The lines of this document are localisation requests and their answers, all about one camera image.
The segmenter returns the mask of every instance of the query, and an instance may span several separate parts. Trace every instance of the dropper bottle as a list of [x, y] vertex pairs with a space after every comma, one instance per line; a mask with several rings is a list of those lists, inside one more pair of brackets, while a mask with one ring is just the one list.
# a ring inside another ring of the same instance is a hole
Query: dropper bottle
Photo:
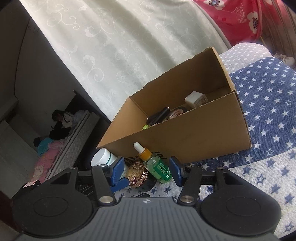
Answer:
[[138, 151], [139, 157], [144, 162], [144, 167], [161, 183], [167, 183], [171, 180], [172, 175], [167, 165], [165, 165], [157, 154], [152, 154], [147, 148], [140, 143], [135, 142], [134, 148]]

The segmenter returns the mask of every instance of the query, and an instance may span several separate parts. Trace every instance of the teal cloth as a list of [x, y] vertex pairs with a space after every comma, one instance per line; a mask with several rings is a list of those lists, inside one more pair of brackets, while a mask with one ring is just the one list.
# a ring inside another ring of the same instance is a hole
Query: teal cloth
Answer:
[[48, 144], [54, 142], [53, 139], [46, 137], [38, 146], [38, 155], [42, 156], [48, 150]]

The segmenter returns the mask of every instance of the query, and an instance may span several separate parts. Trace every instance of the cardboard box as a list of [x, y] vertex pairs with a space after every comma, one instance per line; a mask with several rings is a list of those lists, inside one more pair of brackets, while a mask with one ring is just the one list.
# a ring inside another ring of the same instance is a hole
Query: cardboard box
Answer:
[[[182, 104], [192, 92], [209, 102], [142, 130], [148, 116]], [[137, 159], [134, 142], [158, 153], [165, 162], [201, 161], [251, 148], [248, 127], [234, 85], [214, 48], [177, 65], [127, 98], [97, 148]]]

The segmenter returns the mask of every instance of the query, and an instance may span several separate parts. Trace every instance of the white rubber dropper bulb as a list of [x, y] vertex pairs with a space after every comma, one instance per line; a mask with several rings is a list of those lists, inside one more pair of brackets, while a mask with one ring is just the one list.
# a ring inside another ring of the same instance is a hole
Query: white rubber dropper bulb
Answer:
[[135, 142], [133, 146], [138, 151], [139, 154], [141, 154], [145, 150], [145, 148], [142, 147], [139, 142]]

